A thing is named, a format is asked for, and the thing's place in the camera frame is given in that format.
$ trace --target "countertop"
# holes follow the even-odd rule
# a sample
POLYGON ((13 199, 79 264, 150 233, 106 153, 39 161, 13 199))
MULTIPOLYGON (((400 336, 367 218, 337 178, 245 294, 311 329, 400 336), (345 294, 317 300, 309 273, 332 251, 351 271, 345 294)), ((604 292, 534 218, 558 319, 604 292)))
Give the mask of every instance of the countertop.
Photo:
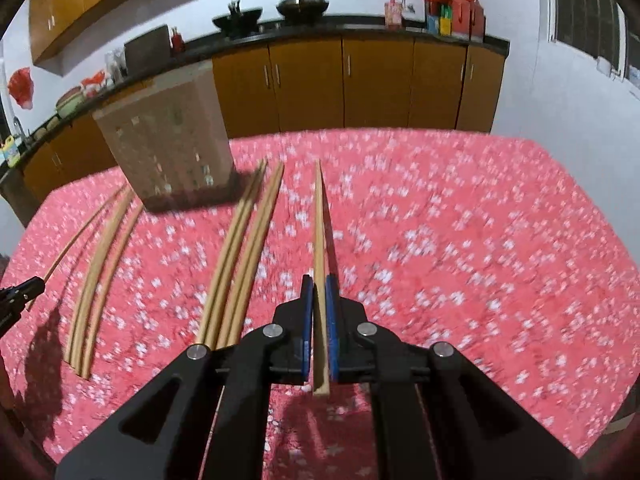
MULTIPOLYGON (((14 168, 8 169, 20 170, 30 160, 39 147, 45 142, 52 140, 59 134, 66 126, 73 123, 78 117, 91 112, 97 108, 104 100, 117 94, 121 90, 144 81, 150 77, 159 75, 175 68, 210 59, 216 54, 220 54, 226 51, 231 51, 236 48, 245 48, 248 46, 257 46, 263 43, 269 43, 276 40, 289 40, 295 38, 316 38, 330 35, 342 35, 348 36, 353 34, 354 36, 361 36, 363 34, 387 34, 393 37, 409 36, 414 38, 421 38, 424 41, 435 41, 449 44, 459 44, 467 46, 470 44, 482 46, 494 52, 507 57, 509 55, 510 42, 503 40, 502 38, 495 38, 493 36, 486 36, 484 43, 475 43, 471 41, 458 40, 452 36, 438 36, 427 32, 423 27, 424 22, 405 20, 405 28, 401 29, 388 29, 385 27, 385 20, 383 16, 363 16, 363 15, 340 15, 340 16, 323 16, 315 25, 287 25, 283 20, 274 20, 270 22, 262 22, 261 32, 257 32, 244 38, 227 38, 222 32, 214 34, 208 34, 206 36, 196 38, 185 43, 185 52, 174 58, 168 63, 161 66, 154 67, 137 74, 135 77, 128 77, 123 82, 116 86, 110 87, 100 95, 88 99, 76 110, 61 120, 58 125, 50 132, 47 132, 40 140, 36 141, 33 146, 30 146, 24 155, 20 158, 20 161, 14 168)), ((7 168, 6 163, 0 167, 0 186, 4 182, 4 175, 2 169, 7 168)))
MULTIPOLYGON (((245 329, 270 322, 312 268, 314 161, 330 204, 341 295, 404 341, 447 340, 578 455, 640 371, 638 269, 604 215, 530 140, 427 130, 332 130, 231 141, 239 169, 285 173, 245 329)), ((52 192, 3 286, 43 275, 119 169, 52 192)), ((93 230, 0 342, 21 418, 60 458, 194 341, 234 208, 143 212, 119 263, 89 381, 62 363, 93 230)), ((271 395, 269 478, 365 477, 376 454, 366 394, 271 395)))

